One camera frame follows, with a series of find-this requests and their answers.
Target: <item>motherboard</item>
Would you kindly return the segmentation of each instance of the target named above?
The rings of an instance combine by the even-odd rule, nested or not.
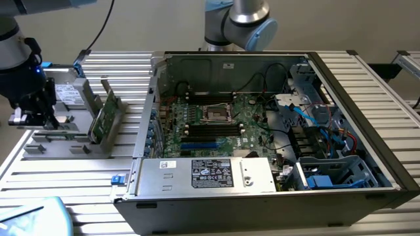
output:
[[[246,155],[275,158],[259,95],[239,94],[207,101],[162,98],[163,158]]]

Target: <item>warning label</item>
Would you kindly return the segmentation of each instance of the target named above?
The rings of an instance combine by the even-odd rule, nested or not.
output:
[[[65,105],[82,105],[83,101],[78,91],[71,85],[54,85],[57,96]]]
[[[233,187],[229,159],[191,160],[190,185],[193,188]]]

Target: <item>circuit board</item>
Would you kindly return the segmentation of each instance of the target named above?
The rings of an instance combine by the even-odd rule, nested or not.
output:
[[[255,96],[250,94],[238,95],[229,104],[189,105],[182,98],[162,104],[159,111],[165,118],[165,122],[162,122],[165,133],[163,158],[243,156],[251,151],[259,157],[274,158],[275,152],[262,145],[270,133],[255,125],[251,118],[257,106]],[[189,149],[187,151],[181,149],[181,138],[187,137],[185,125],[191,127],[193,125],[206,124],[211,126],[226,123],[242,124],[243,132],[239,136],[215,137],[215,148],[211,149]]]
[[[98,114],[95,116],[94,121],[91,122],[91,126],[89,129],[89,136],[94,143],[99,143],[103,138],[106,138],[113,120],[115,117],[115,112],[118,109],[117,98],[110,90],[107,93],[106,101],[103,103],[103,107],[99,109]]]

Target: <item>power supply label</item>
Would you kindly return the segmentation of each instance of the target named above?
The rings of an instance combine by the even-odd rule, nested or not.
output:
[[[233,187],[230,159],[191,160],[190,167],[193,188]]]

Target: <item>white wall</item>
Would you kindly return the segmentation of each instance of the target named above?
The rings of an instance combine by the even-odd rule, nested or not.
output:
[[[418,0],[267,0],[279,29],[271,50],[354,49],[369,62],[389,62],[395,50],[420,50]],[[101,27],[110,0],[81,9],[18,17],[46,60],[70,63]],[[115,0],[95,51],[195,50],[203,34],[203,0]],[[420,82],[391,82],[413,99]]]

